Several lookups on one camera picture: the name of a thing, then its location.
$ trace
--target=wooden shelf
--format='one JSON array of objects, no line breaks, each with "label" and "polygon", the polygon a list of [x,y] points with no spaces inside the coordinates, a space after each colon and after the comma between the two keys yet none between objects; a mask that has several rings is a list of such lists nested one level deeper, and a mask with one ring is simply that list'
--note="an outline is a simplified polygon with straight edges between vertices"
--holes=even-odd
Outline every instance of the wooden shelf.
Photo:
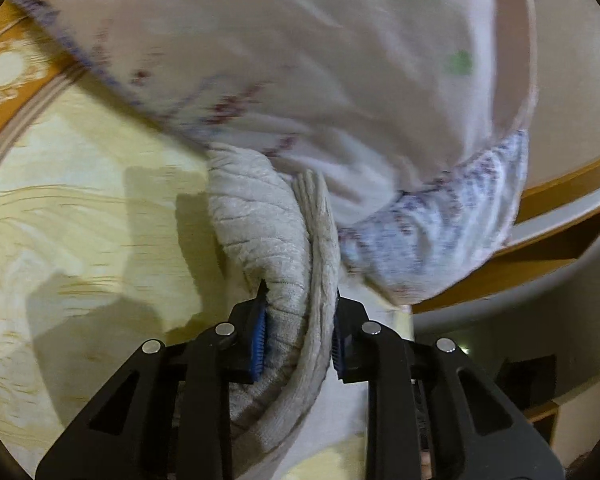
[{"label": "wooden shelf", "polygon": [[478,300],[575,262],[600,234],[600,212],[566,230],[496,256],[442,294],[413,305],[418,314]]},{"label": "wooden shelf", "polygon": [[559,411],[560,406],[553,400],[550,400],[541,406],[525,410],[526,420],[536,428],[549,446],[554,442],[555,427],[558,421]]},{"label": "wooden shelf", "polygon": [[516,224],[573,202],[600,188],[600,159],[542,186],[525,190]]}]

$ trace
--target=fabric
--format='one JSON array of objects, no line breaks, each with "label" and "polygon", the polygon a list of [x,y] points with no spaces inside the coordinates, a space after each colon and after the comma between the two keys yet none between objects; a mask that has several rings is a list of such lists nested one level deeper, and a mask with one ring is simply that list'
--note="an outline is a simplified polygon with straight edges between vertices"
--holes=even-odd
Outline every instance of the fabric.
[{"label": "fabric", "polygon": [[404,193],[365,221],[340,229],[343,262],[396,305],[443,292],[506,241],[527,159],[528,135],[516,132],[423,192]]},{"label": "fabric", "polygon": [[339,225],[511,129],[494,0],[14,1],[169,129],[320,171]]},{"label": "fabric", "polygon": [[0,439],[31,478],[144,341],[226,319],[206,180],[203,153],[0,8]]},{"label": "fabric", "polygon": [[321,176],[307,171],[289,186],[257,152],[214,144],[209,156],[218,240],[253,294],[261,279],[269,288],[263,377],[230,390],[234,467],[241,473],[264,466],[318,396],[331,357],[340,253]]}]

